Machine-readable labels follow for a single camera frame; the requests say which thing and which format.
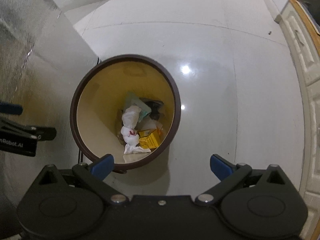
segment black cable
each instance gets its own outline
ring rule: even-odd
[[[79,154],[78,154],[78,163],[80,163],[80,156],[81,156],[81,151],[79,149]]]

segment cabinet drawer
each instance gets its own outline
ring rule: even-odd
[[[320,194],[320,81],[308,88],[311,117],[311,159],[307,190]]]
[[[286,6],[282,17],[299,55],[306,84],[310,85],[320,79],[320,59],[316,47],[300,16],[290,3]]]

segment plastic bag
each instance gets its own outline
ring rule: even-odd
[[[122,122],[124,126],[121,128],[121,134],[124,141],[127,143],[124,148],[124,154],[151,152],[150,149],[137,147],[137,144],[139,143],[139,135],[134,128],[137,125],[140,111],[140,107],[130,106],[122,115]]]
[[[140,100],[150,107],[151,109],[151,113],[149,114],[150,118],[158,121],[161,115],[159,110],[164,105],[164,103],[160,100],[152,100],[148,98],[140,98]]]
[[[125,98],[124,110],[127,110],[131,106],[138,106],[140,108],[138,122],[140,122],[145,116],[150,114],[151,108],[142,102],[139,97],[133,92],[128,92]]]
[[[155,121],[152,120],[149,116],[146,116],[143,118],[143,120],[137,124],[136,130],[142,131],[142,130],[155,130],[157,129],[157,125],[155,124]]]

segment metal screw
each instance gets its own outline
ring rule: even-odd
[[[79,163],[79,165],[82,166],[82,167],[88,166],[87,163]]]
[[[127,197],[122,194],[116,194],[111,196],[111,201],[114,203],[122,203],[127,200]]]
[[[159,200],[159,201],[158,201],[158,204],[159,204],[160,206],[164,206],[166,203],[167,203],[167,202],[166,202],[165,200]]]
[[[208,203],[214,200],[214,197],[210,194],[201,194],[198,196],[198,200],[200,200],[201,202]]]

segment white tiled floor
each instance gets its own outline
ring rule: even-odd
[[[103,0],[100,2],[81,6],[79,8],[66,11],[64,14],[73,24],[73,27],[77,30],[77,32],[82,36],[95,10],[99,6],[105,4],[107,1],[109,0]]]
[[[194,197],[218,182],[209,168],[218,153],[253,168],[278,163],[299,187],[300,89],[263,0],[110,0],[75,27],[102,60],[136,53],[160,62],[186,106],[169,153],[107,183],[128,195]]]

